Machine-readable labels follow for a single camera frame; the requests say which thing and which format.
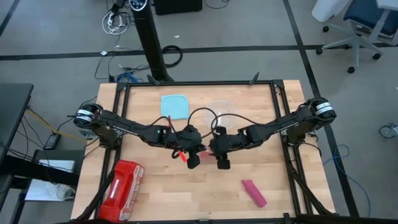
pink marker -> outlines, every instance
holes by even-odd
[[[242,180],[242,184],[246,192],[250,195],[259,208],[267,205],[266,199],[262,196],[252,180]]]

red case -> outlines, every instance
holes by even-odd
[[[130,219],[144,168],[136,162],[120,160],[114,173],[111,189],[99,209],[98,217],[120,223]]]

transparent container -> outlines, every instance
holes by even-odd
[[[213,110],[216,115],[221,115],[221,114],[226,114],[226,113],[235,113],[235,108],[232,105],[231,102],[229,101],[213,101],[211,102],[207,108]],[[212,112],[210,111],[205,111],[205,123],[207,126],[210,128],[211,127],[211,122],[214,120],[215,116]],[[234,126],[234,116],[220,116],[217,121],[218,124],[217,126],[222,126],[225,127],[226,129],[230,129]]]

blue chair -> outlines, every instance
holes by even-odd
[[[324,45],[317,49],[317,54],[322,54],[324,49],[346,45],[346,49],[352,47],[355,56],[355,66],[348,69],[348,73],[354,73],[359,67],[360,46],[376,52],[373,59],[377,60],[382,55],[373,42],[379,40],[389,45],[398,44],[398,1],[397,0],[353,0],[344,15],[344,21],[350,21],[353,30],[346,30],[336,25],[332,27],[349,34],[349,37],[337,42]]]

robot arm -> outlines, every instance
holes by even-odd
[[[187,164],[190,169],[200,163],[197,153],[206,150],[206,146],[201,143],[200,133],[192,125],[187,125],[181,131],[172,132],[174,129],[171,123],[169,126],[142,125],[104,110],[97,104],[83,105],[74,117],[75,125],[92,130],[100,137],[102,146],[120,146],[119,134],[115,131],[117,129],[139,137],[150,146],[189,153]]]
[[[256,123],[241,128],[234,135],[227,134],[224,127],[216,127],[210,149],[217,159],[218,168],[229,169],[228,152],[258,147],[273,134],[281,132],[287,136],[288,143],[297,144],[305,138],[305,133],[318,130],[335,118],[336,113],[330,103],[324,98],[315,98],[300,105],[291,114],[267,124]]]

